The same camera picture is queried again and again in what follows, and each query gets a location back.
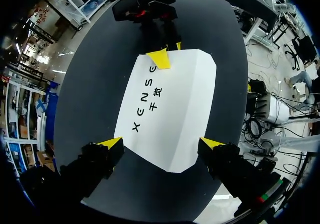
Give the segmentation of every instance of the jeans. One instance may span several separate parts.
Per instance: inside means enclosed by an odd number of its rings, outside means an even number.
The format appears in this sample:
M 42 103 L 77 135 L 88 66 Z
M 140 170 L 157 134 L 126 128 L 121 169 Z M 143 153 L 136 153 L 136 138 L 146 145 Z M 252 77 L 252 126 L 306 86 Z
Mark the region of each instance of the jeans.
M 305 83 L 309 90 L 309 93 L 312 93 L 312 80 L 307 72 L 302 71 L 297 76 L 292 77 L 290 81 L 292 85 L 296 83 Z M 303 103 L 294 107 L 295 108 L 294 111 L 296 110 L 308 111 L 315 104 L 315 100 L 316 100 L 315 96 L 313 94 L 309 94 L 309 96 L 306 98 L 306 100 Z

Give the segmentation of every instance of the white floor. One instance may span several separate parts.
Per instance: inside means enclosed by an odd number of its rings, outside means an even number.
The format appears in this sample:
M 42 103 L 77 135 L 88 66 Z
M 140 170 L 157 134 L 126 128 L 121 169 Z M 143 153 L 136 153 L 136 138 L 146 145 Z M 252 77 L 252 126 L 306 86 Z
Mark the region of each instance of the white floor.
M 74 36 L 74 31 L 68 31 L 61 39 L 60 42 L 55 44 L 51 50 L 51 60 L 49 65 L 45 67 L 45 75 L 49 78 L 54 78 L 54 80 L 63 86 L 63 80 L 65 74 L 53 72 L 53 70 L 67 72 L 69 64 L 77 51 L 77 48 L 81 44 L 83 38 L 89 32 L 94 23 L 103 15 L 103 13 L 110 8 L 107 4 L 103 7 L 92 19 L 91 24 L 87 24 L 84 28 Z M 249 77 L 252 79 L 264 80 L 269 92 L 274 92 L 277 95 L 292 99 L 293 90 L 290 89 L 284 82 L 285 77 L 292 77 L 297 75 L 298 71 L 293 71 L 292 65 L 293 60 L 289 56 L 285 55 L 284 44 L 290 43 L 293 38 L 293 34 L 288 32 L 285 34 L 278 44 L 281 49 L 274 49 L 274 53 L 270 53 L 268 49 L 262 45 L 255 45 L 256 42 L 252 41 L 252 44 L 247 47 L 248 54 L 248 67 L 249 67 Z M 301 71 L 304 70 L 304 66 L 300 64 Z M 307 72 L 312 78 L 316 77 L 315 66 L 312 65 L 307 69 Z M 298 89 L 304 93 L 304 84 L 298 84 Z M 300 135 L 308 135 L 309 128 L 305 123 L 290 124 L 286 126 Z M 285 131 L 287 137 L 294 137 L 295 135 L 289 131 Z M 281 149 L 282 151 L 300 153 L 299 151 L 290 149 Z M 278 153 L 277 168 L 284 170 L 283 164 L 290 163 L 294 165 L 299 164 L 299 159 L 295 157 L 285 156 L 283 153 Z M 295 167 L 287 166 L 288 170 L 296 173 Z M 278 171 L 284 177 L 289 178 L 294 181 L 295 176 Z M 234 217 L 234 212 L 240 204 L 238 198 L 233 198 L 224 185 L 220 187 L 212 201 L 208 204 L 205 210 L 199 215 L 195 220 L 197 223 L 202 224 L 218 224 L 225 222 Z

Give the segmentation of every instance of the black table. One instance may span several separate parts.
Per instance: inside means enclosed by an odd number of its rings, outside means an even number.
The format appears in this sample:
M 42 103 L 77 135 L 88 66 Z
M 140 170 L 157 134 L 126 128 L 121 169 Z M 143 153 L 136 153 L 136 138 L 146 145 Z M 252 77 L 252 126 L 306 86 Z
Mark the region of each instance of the black table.
M 248 61 L 233 9 L 224 0 L 176 0 L 183 49 L 210 53 L 216 87 L 206 137 L 238 143 L 247 99 Z M 65 76 L 55 122 L 58 166 L 81 147 L 114 137 L 122 99 L 135 61 L 144 53 L 139 24 L 115 22 L 108 10 L 78 48 Z M 105 213 L 141 221 L 194 220 L 221 182 L 201 160 L 183 173 L 167 173 L 129 149 L 109 180 L 86 203 Z

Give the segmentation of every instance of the red light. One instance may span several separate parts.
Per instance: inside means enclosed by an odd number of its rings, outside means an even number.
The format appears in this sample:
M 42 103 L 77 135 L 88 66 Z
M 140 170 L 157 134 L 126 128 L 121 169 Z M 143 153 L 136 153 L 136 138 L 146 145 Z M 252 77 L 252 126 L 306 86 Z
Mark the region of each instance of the red light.
M 262 197 L 258 197 L 257 201 L 258 201 L 258 203 L 264 203 L 265 202 Z
M 164 15 L 161 16 L 161 18 L 168 18 L 169 14 L 165 13 Z
M 142 11 L 141 13 L 136 14 L 135 17 L 136 17 L 136 18 L 140 18 L 140 17 L 144 16 L 146 13 L 147 13 L 147 12 L 144 10 L 144 11 Z

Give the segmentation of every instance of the black chair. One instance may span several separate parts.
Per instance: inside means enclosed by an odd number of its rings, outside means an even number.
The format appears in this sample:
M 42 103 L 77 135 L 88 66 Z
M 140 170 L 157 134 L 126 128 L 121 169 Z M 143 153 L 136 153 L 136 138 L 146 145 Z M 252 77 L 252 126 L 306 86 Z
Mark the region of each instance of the black chair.
M 303 39 L 295 38 L 292 40 L 293 46 L 295 48 L 296 53 L 287 45 L 285 44 L 285 47 L 288 47 L 290 51 L 286 51 L 285 54 L 291 54 L 291 56 L 294 59 L 294 67 L 293 70 L 300 70 L 300 65 L 298 61 L 298 56 L 304 63 L 304 65 L 308 62 L 313 62 L 316 58 L 317 51 L 315 49 L 314 43 L 311 41 L 311 38 L 309 36 L 304 37 Z

